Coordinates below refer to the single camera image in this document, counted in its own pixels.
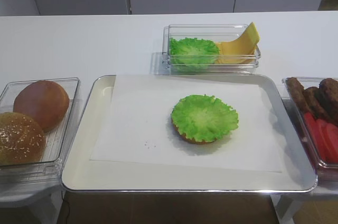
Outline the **red tomato slice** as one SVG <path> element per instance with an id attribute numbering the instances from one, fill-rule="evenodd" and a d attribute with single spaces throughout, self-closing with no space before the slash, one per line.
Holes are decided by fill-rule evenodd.
<path id="1" fill-rule="evenodd" d="M 326 124 L 324 127 L 325 142 L 329 152 L 329 160 L 337 164 L 337 127 L 333 124 Z"/>
<path id="2" fill-rule="evenodd" d="M 320 156 L 320 159 L 322 160 L 321 158 L 321 155 L 320 155 L 320 148 L 318 146 L 318 143 L 319 143 L 319 131 L 318 131 L 318 128 L 317 128 L 317 125 L 316 125 L 316 120 L 314 119 L 314 117 L 312 116 L 312 114 L 310 112 L 307 112 L 304 114 L 304 119 L 305 119 L 305 123 L 307 125 L 307 128 L 310 132 L 310 135 L 313 139 L 313 142 L 316 146 L 316 149 L 318 151 L 318 154 Z"/>
<path id="3" fill-rule="evenodd" d="M 330 163 L 333 164 L 334 162 L 334 156 L 333 156 L 333 152 L 330 149 L 330 146 L 328 144 L 328 139 L 326 138 L 325 134 L 324 134 L 324 129 L 327 125 L 327 122 L 322 120 L 322 119 L 317 119 L 316 120 L 316 125 L 319 131 L 319 143 L 318 146 L 320 148 L 320 155 L 322 160 L 324 160 L 326 163 Z"/>

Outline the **clear bin with lettuce cheese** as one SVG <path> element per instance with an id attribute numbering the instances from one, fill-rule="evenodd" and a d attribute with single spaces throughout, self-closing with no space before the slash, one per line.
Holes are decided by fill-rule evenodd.
<path id="1" fill-rule="evenodd" d="M 249 24 L 170 24 L 162 61 L 170 74 L 251 74 L 259 66 L 260 36 Z"/>

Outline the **flat yellow cheese slices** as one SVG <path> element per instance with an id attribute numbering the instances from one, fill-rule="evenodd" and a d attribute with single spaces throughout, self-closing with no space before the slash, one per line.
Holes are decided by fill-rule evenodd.
<path id="1" fill-rule="evenodd" d="M 254 61 L 254 58 L 241 59 L 231 58 L 229 55 L 223 55 L 221 42 L 216 42 L 216 46 L 219 49 L 219 57 L 216 59 L 215 64 L 250 64 Z"/>

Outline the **upright yellow cheese slice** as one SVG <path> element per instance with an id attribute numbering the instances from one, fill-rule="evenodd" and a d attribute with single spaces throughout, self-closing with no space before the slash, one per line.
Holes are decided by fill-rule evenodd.
<path id="1" fill-rule="evenodd" d="M 222 42 L 222 55 L 252 55 L 260 40 L 254 22 L 251 22 L 244 32 L 235 40 Z"/>

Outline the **green lettuce leaf on bun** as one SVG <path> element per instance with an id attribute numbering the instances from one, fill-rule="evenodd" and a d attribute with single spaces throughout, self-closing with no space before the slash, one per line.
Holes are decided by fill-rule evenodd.
<path id="1" fill-rule="evenodd" d="M 171 120 L 187 138 L 211 142 L 239 127 L 237 111 L 215 96 L 189 95 L 178 101 Z"/>

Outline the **white paper sheet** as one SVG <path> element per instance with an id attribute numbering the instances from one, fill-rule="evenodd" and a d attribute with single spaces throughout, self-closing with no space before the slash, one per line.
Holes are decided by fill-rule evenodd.
<path id="1" fill-rule="evenodd" d="M 223 140 L 183 141 L 171 112 L 188 95 L 215 96 L 239 115 Z M 264 90 L 257 84 L 170 76 L 117 76 L 92 160 L 281 172 L 277 141 L 283 139 Z"/>

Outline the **bottom bun on tray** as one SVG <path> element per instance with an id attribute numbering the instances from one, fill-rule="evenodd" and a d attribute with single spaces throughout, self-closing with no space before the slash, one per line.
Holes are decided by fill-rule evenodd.
<path id="1" fill-rule="evenodd" d="M 205 141 L 205 140 L 201 140 L 200 142 L 199 141 L 196 141 L 194 138 L 190 139 L 190 138 L 187 138 L 186 134 L 185 133 L 180 133 L 179 132 L 179 128 L 174 124 L 173 121 L 171 121 L 171 124 L 174 128 L 174 130 L 177 132 L 179 138 L 189 144 L 194 144 L 194 145 L 210 145 L 210 144 L 213 144 L 213 143 L 216 143 L 216 142 L 219 142 L 219 141 L 228 141 L 230 138 L 231 138 L 231 135 L 226 135 L 224 136 L 223 138 L 220 138 L 220 139 L 215 139 L 211 142 L 208 142 L 208 141 Z"/>

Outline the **metal serving tray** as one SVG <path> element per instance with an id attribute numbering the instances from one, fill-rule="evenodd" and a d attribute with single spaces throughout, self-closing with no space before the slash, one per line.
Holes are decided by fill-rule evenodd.
<path id="1" fill-rule="evenodd" d="M 121 192 L 307 192 L 317 185 L 314 171 L 290 121 L 274 82 L 256 74 L 170 76 L 260 86 L 271 103 L 281 172 L 197 166 L 92 160 L 96 142 L 110 110 L 117 76 L 98 78 L 92 85 L 81 122 L 65 163 L 62 182 L 76 191 Z"/>

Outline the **green lettuce in bin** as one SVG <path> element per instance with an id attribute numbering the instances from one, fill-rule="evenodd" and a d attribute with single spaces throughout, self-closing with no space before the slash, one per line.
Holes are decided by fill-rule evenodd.
<path id="1" fill-rule="evenodd" d="M 171 64 L 178 69 L 204 69 L 214 64 L 220 53 L 211 40 L 170 38 L 169 55 Z"/>

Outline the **plain brown bun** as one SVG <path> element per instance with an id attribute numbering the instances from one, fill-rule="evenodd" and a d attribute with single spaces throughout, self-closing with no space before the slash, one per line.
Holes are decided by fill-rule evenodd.
<path id="1" fill-rule="evenodd" d="M 44 132 L 49 132 L 61 123 L 69 103 L 69 96 L 60 84 L 39 80 L 17 95 L 13 111 L 31 117 Z"/>

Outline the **left brown meat patty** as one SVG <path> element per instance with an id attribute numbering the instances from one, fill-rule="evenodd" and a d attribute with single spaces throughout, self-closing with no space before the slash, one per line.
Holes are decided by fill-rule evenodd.
<path id="1" fill-rule="evenodd" d="M 298 109 L 303 113 L 310 113 L 314 118 L 318 118 L 316 112 L 314 111 L 314 103 L 310 99 L 310 95 L 305 92 L 303 85 L 294 77 L 286 79 L 287 89 L 289 94 L 298 107 Z"/>

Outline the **brown meat patty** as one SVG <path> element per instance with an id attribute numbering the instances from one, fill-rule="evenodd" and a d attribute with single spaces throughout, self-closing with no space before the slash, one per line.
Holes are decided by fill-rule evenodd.
<path id="1" fill-rule="evenodd" d="M 319 102 L 319 89 L 317 87 L 309 87 L 303 91 L 303 94 L 310 110 L 316 118 L 320 118 L 328 123 L 335 124 L 333 118 Z"/>
<path id="2" fill-rule="evenodd" d="M 326 78 L 319 84 L 319 102 L 331 119 L 337 125 L 337 81 Z"/>
<path id="3" fill-rule="evenodd" d="M 303 113 L 310 113 L 314 118 L 318 118 L 316 112 L 314 111 L 314 103 L 310 99 L 310 95 L 305 92 L 303 85 L 294 77 L 286 79 L 287 89 L 289 94 L 298 107 L 298 109 Z"/>

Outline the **clear bin with buns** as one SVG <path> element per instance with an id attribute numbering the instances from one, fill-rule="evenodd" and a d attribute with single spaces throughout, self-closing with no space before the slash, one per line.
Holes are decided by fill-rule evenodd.
<path id="1" fill-rule="evenodd" d="M 62 122 L 46 133 L 46 147 L 38 163 L 1 166 L 1 184 L 58 180 L 79 121 L 79 78 L 52 79 L 67 92 L 70 104 Z"/>

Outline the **middle brown meat patty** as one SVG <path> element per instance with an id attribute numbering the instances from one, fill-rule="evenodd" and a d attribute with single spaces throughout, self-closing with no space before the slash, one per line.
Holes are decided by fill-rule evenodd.
<path id="1" fill-rule="evenodd" d="M 328 123 L 335 124 L 333 118 L 319 102 L 319 89 L 317 87 L 309 87 L 303 91 L 303 94 L 310 110 L 316 118 L 320 118 Z"/>

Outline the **clear bin with patties tomatoes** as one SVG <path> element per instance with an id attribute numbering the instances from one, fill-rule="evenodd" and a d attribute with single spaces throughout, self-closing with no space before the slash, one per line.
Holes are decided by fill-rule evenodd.
<path id="1" fill-rule="evenodd" d="M 317 87 L 319 89 L 319 84 L 325 78 L 311 78 L 311 77 L 295 77 L 304 87 L 304 90 L 309 87 Z M 298 109 L 294 101 L 292 100 L 289 91 L 286 85 L 286 79 L 283 79 L 283 84 L 286 88 L 287 94 L 289 96 L 289 103 L 287 108 L 292 110 L 290 118 L 292 123 L 296 127 L 299 139 L 309 157 L 309 160 L 312 166 L 317 171 L 318 175 L 323 177 L 326 180 L 337 180 L 337 164 L 326 163 L 320 159 L 316 146 L 313 142 L 313 139 L 310 135 L 310 132 L 305 123 L 304 114 Z"/>

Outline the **sesame seed bun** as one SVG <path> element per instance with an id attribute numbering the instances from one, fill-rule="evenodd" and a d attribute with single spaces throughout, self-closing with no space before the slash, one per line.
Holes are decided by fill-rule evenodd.
<path id="1" fill-rule="evenodd" d="M 37 163 L 45 146 L 44 131 L 31 117 L 1 113 L 1 166 Z"/>

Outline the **right brown meat patty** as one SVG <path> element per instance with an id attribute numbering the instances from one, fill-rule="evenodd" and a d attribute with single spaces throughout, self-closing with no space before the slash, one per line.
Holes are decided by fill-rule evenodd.
<path id="1" fill-rule="evenodd" d="M 319 84 L 319 102 L 331 119 L 337 125 L 337 81 L 326 78 Z"/>

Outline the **red tomato slice in bin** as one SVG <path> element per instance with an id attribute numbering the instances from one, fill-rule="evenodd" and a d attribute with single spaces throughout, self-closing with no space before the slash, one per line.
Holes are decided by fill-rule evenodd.
<path id="1" fill-rule="evenodd" d="M 318 146 L 320 148 L 320 155 L 322 160 L 324 160 L 326 163 L 330 163 L 333 164 L 334 162 L 334 156 L 333 156 L 333 152 L 330 149 L 330 146 L 328 144 L 328 139 L 326 138 L 325 134 L 324 134 L 324 129 L 327 125 L 327 122 L 322 120 L 322 119 L 317 119 L 316 120 L 316 125 L 319 131 L 319 143 Z"/>

